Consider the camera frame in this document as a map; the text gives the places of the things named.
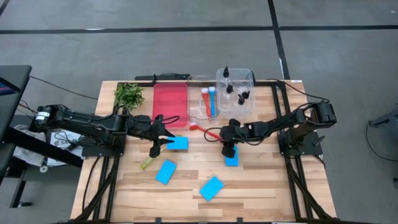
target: butcher block table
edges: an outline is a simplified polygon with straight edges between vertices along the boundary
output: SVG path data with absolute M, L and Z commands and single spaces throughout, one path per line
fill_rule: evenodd
M 112 113 L 114 92 L 119 82 L 130 81 L 102 83 L 96 114 Z M 304 91 L 302 82 L 292 82 L 291 85 Z M 154 88 L 143 88 L 144 104 L 132 110 L 131 113 L 152 116 Z M 307 102 L 305 95 L 289 86 L 287 86 L 287 93 L 292 110 Z M 271 87 L 255 87 L 255 93 L 250 97 L 255 97 L 256 111 L 244 119 L 236 119 L 244 123 L 276 118 Z M 284 113 L 281 94 L 279 99 Z M 212 123 L 200 123 L 204 128 L 221 127 L 227 124 L 228 118 L 221 115 Z M 163 151 L 145 171 L 140 168 L 140 164 L 149 157 L 152 143 L 127 137 L 124 155 L 119 163 L 111 222 L 154 222 L 156 217 L 162 218 L 163 222 L 235 222 L 237 217 L 243 217 L 245 222 L 295 220 L 285 162 L 279 154 L 276 133 L 259 146 L 238 144 L 239 167 L 227 167 L 221 155 L 221 143 L 205 141 L 201 131 L 189 131 L 188 128 L 169 131 L 174 135 L 179 134 L 189 138 L 188 152 Z M 83 163 L 71 218 L 81 213 L 83 193 L 95 159 L 95 157 L 89 157 Z M 157 171 L 165 159 L 177 165 L 167 185 L 155 180 Z M 103 158 L 98 161 L 91 177 L 85 206 L 97 191 L 102 160 Z M 323 164 L 313 156 L 302 156 L 302 161 L 309 191 L 324 210 L 335 217 L 335 208 Z M 213 176 L 217 176 L 224 183 L 224 188 L 213 200 L 207 202 L 199 191 Z M 297 189 L 297 194 L 301 216 L 305 217 L 303 197 L 299 189 Z M 106 192 L 102 199 L 99 218 L 104 217 L 107 198 Z

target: green plant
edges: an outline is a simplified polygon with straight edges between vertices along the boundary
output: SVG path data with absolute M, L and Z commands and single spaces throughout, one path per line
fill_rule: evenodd
M 144 89 L 135 83 L 122 83 L 114 92 L 116 106 L 126 106 L 129 110 L 141 106 L 145 98 L 142 97 Z

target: pink tray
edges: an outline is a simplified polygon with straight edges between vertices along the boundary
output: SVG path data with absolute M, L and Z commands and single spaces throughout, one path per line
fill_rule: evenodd
M 180 116 L 180 119 L 172 124 L 166 124 L 166 128 L 181 128 L 188 123 L 187 114 L 187 84 L 186 83 L 158 83 L 154 86 L 154 106 L 152 119 L 159 114 L 163 119 L 172 116 Z

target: transparent bin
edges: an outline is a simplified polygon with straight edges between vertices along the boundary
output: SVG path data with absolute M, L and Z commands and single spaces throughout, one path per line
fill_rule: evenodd
M 217 109 L 217 96 L 215 94 L 215 115 L 209 117 L 206 112 L 206 104 L 201 89 L 216 87 L 215 77 L 210 75 L 191 75 L 187 80 L 188 86 L 188 108 L 187 114 L 190 122 L 209 123 L 219 115 Z M 209 107 L 211 107 L 211 96 L 208 94 Z
M 224 69 L 217 70 L 217 102 L 220 114 L 226 116 L 244 116 L 255 110 L 253 75 L 246 68 L 229 68 L 228 78 L 224 77 Z M 232 85 L 233 92 L 227 93 L 228 85 Z M 250 91 L 249 98 L 245 99 L 243 105 L 238 103 L 239 96 L 243 92 Z

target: blue sponge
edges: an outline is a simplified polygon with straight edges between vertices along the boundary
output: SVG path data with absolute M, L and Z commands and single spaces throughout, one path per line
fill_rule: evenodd
M 165 160 L 155 179 L 162 184 L 167 184 L 176 167 L 177 165 L 175 165 L 173 162 Z
M 235 156 L 233 158 L 225 157 L 226 166 L 239 166 L 238 147 L 234 146 Z
M 188 150 L 188 138 L 187 137 L 169 137 L 169 140 L 173 140 L 173 143 L 166 144 L 167 150 Z
M 213 177 L 200 189 L 200 194 L 209 202 L 223 187 L 224 184 L 217 177 Z

